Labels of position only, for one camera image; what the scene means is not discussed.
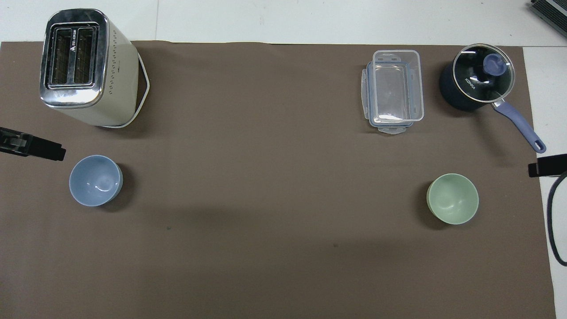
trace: dark blue saucepan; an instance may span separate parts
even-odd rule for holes
[[[463,48],[452,64],[447,65],[439,86],[445,100],[463,111],[474,111],[486,104],[510,119],[526,141],[538,153],[545,144],[526,119],[504,98],[514,86],[514,67],[500,49],[488,44],[473,44]]]

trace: blue handle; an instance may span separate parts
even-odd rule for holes
[[[504,100],[492,103],[494,110],[503,116],[506,116],[508,119],[516,125],[518,130],[524,137],[526,141],[530,143],[531,147],[534,151],[538,153],[543,153],[547,149],[543,141],[539,138],[539,136],[534,132],[534,129],[530,126],[528,121],[516,110],[510,103],[505,102]]]

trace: white toaster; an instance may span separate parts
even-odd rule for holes
[[[136,48],[99,10],[59,11],[45,30],[40,98],[85,123],[124,127],[141,108],[138,60]]]

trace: transparent container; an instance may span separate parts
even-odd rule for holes
[[[398,134],[424,117],[420,55],[378,50],[362,71],[364,117],[379,131]]]

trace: white table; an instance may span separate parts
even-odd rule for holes
[[[564,122],[567,38],[530,12],[528,3],[528,0],[1,0],[0,41],[43,41],[45,25],[52,14],[86,7],[108,15],[129,40],[517,45],[524,47],[534,127],[547,145],[545,155],[567,153]],[[540,179],[544,208],[554,180]],[[564,258],[567,258],[566,195],[567,183],[557,190],[554,205],[556,241]],[[551,250],[549,262],[557,318],[567,318],[567,267],[555,261]]]

